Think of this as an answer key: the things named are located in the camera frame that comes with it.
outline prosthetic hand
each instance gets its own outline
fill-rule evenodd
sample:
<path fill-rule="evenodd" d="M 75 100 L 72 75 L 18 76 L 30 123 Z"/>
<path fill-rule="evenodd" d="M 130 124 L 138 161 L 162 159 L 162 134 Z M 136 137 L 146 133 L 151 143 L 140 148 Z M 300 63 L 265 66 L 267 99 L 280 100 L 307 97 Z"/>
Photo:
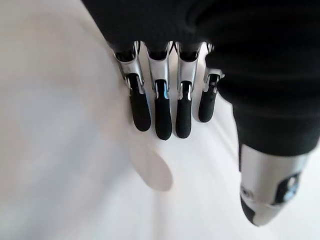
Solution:
<path fill-rule="evenodd" d="M 168 94 L 172 44 L 178 55 L 175 129 L 180 138 L 191 131 L 199 50 L 201 43 L 209 44 L 199 119 L 211 119 L 217 91 L 232 104 L 242 209 L 254 225 L 272 220 L 295 196 L 320 135 L 320 3 L 82 1 L 114 51 L 140 131 L 151 125 L 139 63 L 140 42 L 146 45 L 155 129 L 163 140 L 172 132 Z"/>

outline black cover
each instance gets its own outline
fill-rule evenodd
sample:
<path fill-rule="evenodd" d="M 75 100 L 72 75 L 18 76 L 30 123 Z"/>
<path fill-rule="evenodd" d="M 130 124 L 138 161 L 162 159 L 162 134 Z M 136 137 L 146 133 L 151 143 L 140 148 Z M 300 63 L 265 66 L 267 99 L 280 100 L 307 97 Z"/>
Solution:
<path fill-rule="evenodd" d="M 316 146 L 318 0 L 83 2 L 115 52 L 127 51 L 135 40 L 150 45 L 171 40 L 213 43 L 206 64 L 225 73 L 218 90 L 233 105 L 242 144 L 284 156 L 307 153 Z"/>

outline finger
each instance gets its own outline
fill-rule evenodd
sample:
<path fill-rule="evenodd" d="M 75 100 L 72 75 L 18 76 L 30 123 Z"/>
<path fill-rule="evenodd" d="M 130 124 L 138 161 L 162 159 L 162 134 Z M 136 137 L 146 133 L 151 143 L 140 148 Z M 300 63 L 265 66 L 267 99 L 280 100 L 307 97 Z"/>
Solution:
<path fill-rule="evenodd" d="M 179 138 L 185 139 L 191 133 L 192 91 L 195 86 L 198 58 L 202 43 L 177 43 L 177 111 L 175 131 Z"/>
<path fill-rule="evenodd" d="M 151 126 L 151 117 L 144 88 L 144 78 L 139 61 L 139 43 L 135 42 L 132 49 L 115 53 L 124 82 L 129 88 L 129 98 L 133 122 L 142 132 Z"/>
<path fill-rule="evenodd" d="M 146 44 L 147 56 L 155 93 L 155 132 L 162 140 L 168 140 L 172 133 L 169 100 L 169 54 L 170 44 Z"/>

